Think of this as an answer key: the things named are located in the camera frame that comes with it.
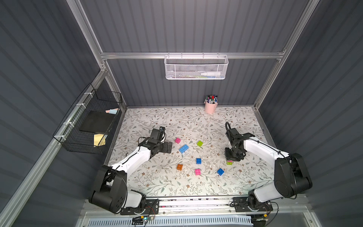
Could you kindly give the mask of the light blue long lego brick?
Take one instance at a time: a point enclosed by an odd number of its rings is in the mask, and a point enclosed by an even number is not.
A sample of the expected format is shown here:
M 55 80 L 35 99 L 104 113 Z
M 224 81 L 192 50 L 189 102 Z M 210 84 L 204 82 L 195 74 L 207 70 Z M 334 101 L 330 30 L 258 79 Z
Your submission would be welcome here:
M 187 151 L 189 149 L 189 146 L 187 145 L 187 144 L 185 144 L 185 145 L 183 145 L 183 146 L 181 146 L 180 148 L 179 148 L 179 152 L 181 153 L 181 154 L 183 154 L 185 151 Z

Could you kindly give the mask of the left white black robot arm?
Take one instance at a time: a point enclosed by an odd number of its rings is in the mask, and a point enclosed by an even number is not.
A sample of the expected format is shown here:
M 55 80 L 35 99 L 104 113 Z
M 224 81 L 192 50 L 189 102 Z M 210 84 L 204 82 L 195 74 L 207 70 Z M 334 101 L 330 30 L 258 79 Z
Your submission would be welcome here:
M 173 143 L 166 142 L 165 127 L 153 129 L 149 137 L 141 137 L 136 149 L 120 162 L 103 165 L 96 173 L 89 203 L 113 214 L 127 210 L 143 211 L 147 206 L 146 195 L 129 190 L 127 179 L 140 166 L 158 153 L 171 153 Z

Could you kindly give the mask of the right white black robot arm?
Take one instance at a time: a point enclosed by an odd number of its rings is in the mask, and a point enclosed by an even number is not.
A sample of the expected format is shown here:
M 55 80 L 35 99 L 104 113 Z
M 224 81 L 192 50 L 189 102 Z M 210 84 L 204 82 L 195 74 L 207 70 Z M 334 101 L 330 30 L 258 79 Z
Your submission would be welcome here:
M 249 191 L 246 203 L 250 210 L 259 211 L 271 200 L 291 198 L 312 188 L 312 179 L 300 154 L 278 150 L 249 132 L 240 134 L 229 122 L 225 123 L 225 127 L 230 143 L 230 147 L 225 148 L 228 161 L 244 160 L 250 152 L 266 161 L 274 170 L 271 183 Z

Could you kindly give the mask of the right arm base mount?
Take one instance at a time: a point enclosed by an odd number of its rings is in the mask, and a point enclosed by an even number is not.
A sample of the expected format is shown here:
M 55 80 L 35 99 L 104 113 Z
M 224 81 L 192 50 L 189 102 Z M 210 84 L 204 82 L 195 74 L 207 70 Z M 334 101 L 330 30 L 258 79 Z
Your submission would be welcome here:
M 270 201 L 259 202 L 257 199 L 252 197 L 233 197 L 232 202 L 229 204 L 230 207 L 234 208 L 236 212 L 265 212 L 270 213 L 273 211 L 273 207 Z

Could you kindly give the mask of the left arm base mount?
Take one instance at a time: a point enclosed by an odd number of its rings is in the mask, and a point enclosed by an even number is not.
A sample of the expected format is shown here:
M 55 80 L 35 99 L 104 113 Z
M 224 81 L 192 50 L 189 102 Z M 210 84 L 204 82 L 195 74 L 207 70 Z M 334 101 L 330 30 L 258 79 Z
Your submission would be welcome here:
M 156 215 L 159 213 L 159 199 L 146 198 L 141 201 L 137 208 L 124 208 L 120 211 L 120 215 Z

